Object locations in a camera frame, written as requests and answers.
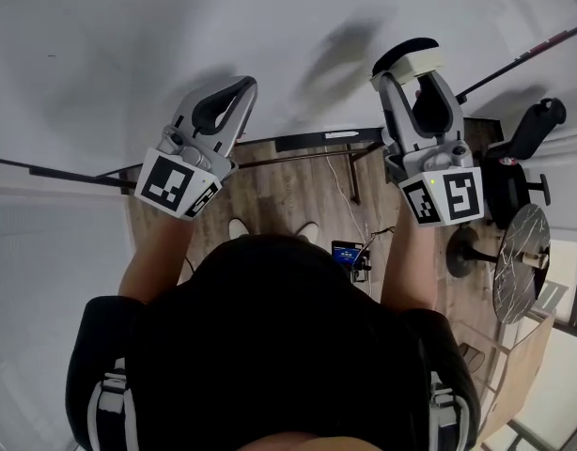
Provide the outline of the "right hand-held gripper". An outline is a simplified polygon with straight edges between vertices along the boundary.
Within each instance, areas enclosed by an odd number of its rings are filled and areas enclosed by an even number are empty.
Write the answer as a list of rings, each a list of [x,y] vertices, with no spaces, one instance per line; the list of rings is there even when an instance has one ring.
[[[429,130],[422,148],[413,111],[401,84],[389,71],[379,79],[387,130],[385,166],[419,226],[451,226],[484,216],[481,169],[463,139],[463,113],[437,70],[428,75]]]

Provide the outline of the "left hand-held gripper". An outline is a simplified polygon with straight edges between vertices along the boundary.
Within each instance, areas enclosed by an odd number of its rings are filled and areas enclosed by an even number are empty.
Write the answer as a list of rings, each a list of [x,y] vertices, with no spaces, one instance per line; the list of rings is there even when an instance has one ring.
[[[159,145],[148,149],[134,196],[175,218],[194,220],[238,169],[227,156],[256,100],[257,81],[243,75],[219,77],[190,91]],[[215,132],[214,148],[195,132]]]

